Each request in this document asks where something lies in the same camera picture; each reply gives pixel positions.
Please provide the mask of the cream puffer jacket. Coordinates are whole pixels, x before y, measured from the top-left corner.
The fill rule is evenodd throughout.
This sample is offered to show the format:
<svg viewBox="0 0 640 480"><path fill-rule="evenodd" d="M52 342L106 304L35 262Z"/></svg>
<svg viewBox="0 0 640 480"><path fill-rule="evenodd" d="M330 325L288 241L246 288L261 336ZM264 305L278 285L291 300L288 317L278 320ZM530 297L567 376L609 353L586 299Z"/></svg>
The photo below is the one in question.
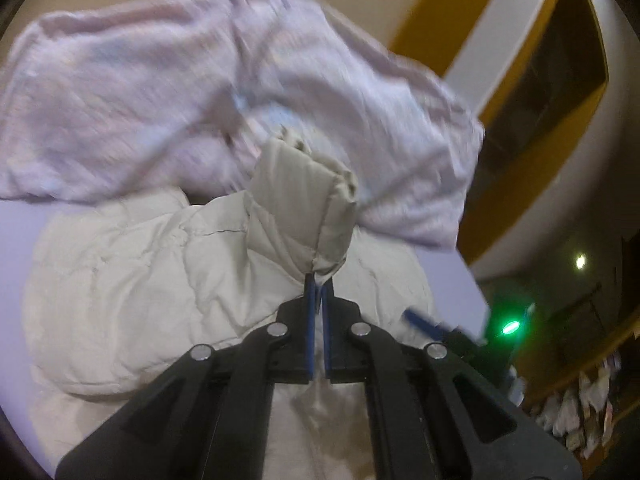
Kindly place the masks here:
<svg viewBox="0 0 640 480"><path fill-rule="evenodd" d="M192 205L165 188L54 217L22 307L40 385L30 418L48 461L196 344L227 348L272 322L307 274L422 346L401 315L436 316L430 284L411 247L358 228L356 189L340 162L280 136L242 192Z"/></svg>

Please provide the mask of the wooden low bookshelf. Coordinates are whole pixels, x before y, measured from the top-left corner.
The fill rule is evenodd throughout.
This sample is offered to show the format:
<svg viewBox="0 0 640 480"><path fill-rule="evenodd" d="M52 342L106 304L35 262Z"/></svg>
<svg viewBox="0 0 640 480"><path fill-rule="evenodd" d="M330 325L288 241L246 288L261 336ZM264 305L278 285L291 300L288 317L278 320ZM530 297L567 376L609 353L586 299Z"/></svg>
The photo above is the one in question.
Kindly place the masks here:
<svg viewBox="0 0 640 480"><path fill-rule="evenodd" d="M639 315L590 346L580 364L549 385L530 382L522 409L574 454L585 479L592 476L639 413Z"/></svg>

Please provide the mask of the pale pink floral quilt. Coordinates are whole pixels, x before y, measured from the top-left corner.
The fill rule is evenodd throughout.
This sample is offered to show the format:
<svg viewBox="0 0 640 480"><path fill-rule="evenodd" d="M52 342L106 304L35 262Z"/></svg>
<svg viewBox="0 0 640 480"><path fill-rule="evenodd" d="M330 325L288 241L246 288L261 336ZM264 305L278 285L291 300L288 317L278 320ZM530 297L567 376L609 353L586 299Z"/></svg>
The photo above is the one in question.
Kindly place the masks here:
<svg viewBox="0 0 640 480"><path fill-rule="evenodd" d="M1 70L1 194L95 203L242 190L292 134L358 182L358 221L454 247L484 140L425 66L319 0L137 0L52 12Z"/></svg>

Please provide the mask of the wooden wall shelf niche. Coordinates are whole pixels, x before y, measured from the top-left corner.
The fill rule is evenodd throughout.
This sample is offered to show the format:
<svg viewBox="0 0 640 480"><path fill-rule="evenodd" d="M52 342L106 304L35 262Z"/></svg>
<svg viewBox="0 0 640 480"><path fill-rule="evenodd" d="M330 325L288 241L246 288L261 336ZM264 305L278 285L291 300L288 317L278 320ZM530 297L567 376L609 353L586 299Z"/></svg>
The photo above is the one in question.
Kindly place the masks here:
<svg viewBox="0 0 640 480"><path fill-rule="evenodd" d="M608 85L591 0L416 0L397 54L444 78L485 141L458 236L487 257L559 174Z"/></svg>

